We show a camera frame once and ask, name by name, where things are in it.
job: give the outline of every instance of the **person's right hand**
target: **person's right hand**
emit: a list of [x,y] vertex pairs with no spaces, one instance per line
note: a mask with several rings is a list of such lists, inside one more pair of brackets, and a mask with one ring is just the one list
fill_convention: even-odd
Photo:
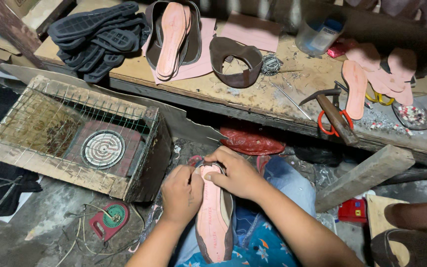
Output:
[[237,197],[255,201],[262,188],[270,185],[247,160],[226,146],[217,148],[214,153],[205,156],[204,160],[221,162],[227,168],[227,176],[212,172],[205,179]]

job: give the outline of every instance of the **blue floral cloth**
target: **blue floral cloth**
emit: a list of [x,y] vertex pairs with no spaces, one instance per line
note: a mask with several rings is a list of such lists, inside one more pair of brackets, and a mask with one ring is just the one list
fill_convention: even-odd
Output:
[[248,248],[234,246],[231,260],[207,264],[201,253],[197,252],[185,263],[179,264],[177,267],[241,267],[244,265],[253,267],[301,266],[276,229],[269,222],[265,222],[253,231]]

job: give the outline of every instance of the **plastic bag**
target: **plastic bag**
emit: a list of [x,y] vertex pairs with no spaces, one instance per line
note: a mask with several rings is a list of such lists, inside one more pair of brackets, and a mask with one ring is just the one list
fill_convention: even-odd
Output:
[[325,164],[314,164],[314,173],[316,175],[316,191],[321,191],[337,180],[333,168]]
[[223,145],[246,155],[276,154],[282,152],[286,146],[271,137],[257,133],[255,129],[239,130],[220,127],[220,133],[229,138],[220,140]]

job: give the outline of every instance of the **plastic container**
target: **plastic container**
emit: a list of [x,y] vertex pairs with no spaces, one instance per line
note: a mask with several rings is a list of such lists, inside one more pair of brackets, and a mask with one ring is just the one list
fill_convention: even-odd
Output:
[[337,234],[337,227],[335,226],[334,216],[329,213],[316,213],[316,220],[322,223],[330,231]]
[[302,20],[296,36],[296,46],[308,55],[320,56],[329,49],[342,32],[341,19]]

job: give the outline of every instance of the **red plastic bag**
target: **red plastic bag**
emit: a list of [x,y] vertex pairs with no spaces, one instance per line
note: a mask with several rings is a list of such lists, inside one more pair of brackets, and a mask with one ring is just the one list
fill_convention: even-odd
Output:
[[275,139],[265,136],[253,127],[220,127],[220,133],[228,137],[222,139],[223,145],[246,155],[270,155],[280,153],[284,150],[285,144]]

